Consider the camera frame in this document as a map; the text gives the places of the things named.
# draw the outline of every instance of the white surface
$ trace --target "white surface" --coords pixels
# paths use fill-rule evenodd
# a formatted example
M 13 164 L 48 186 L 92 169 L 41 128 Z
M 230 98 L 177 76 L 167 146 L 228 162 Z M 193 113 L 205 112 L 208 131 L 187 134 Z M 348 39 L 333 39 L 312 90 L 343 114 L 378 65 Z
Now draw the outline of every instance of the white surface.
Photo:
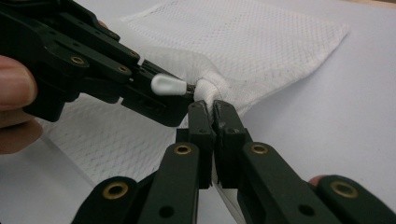
M 136 1 L 135 8 L 123 6 L 130 1 L 79 2 L 106 21 L 157 1 Z M 319 174 L 351 177 L 395 211 L 396 10 L 330 0 L 265 2 L 344 22 L 350 33 L 313 76 L 246 113 L 243 121 L 253 139 L 275 147 L 303 179 Z M 68 223 L 91 190 L 65 158 L 40 151 L 44 147 L 38 142 L 20 154 L 1 158 L 2 224 Z M 213 195 L 201 197 L 206 210 L 201 209 L 200 217 L 230 223 L 217 208 L 208 207 L 211 203 L 206 200 Z

